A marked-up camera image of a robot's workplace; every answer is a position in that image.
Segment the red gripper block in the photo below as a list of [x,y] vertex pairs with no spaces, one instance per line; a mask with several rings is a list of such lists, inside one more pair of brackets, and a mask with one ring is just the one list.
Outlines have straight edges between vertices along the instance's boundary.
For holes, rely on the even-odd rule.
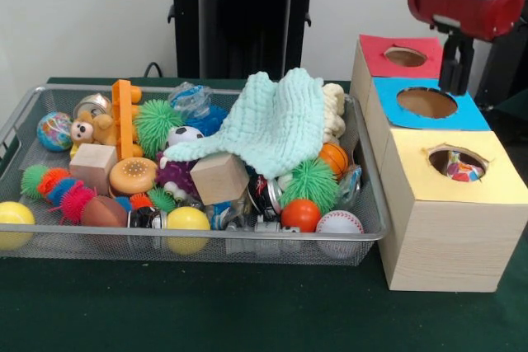
[[509,33],[524,4],[525,0],[408,0],[408,8],[417,20],[467,35],[449,35],[444,44],[439,77],[442,91],[466,93],[474,61],[474,39],[492,41]]

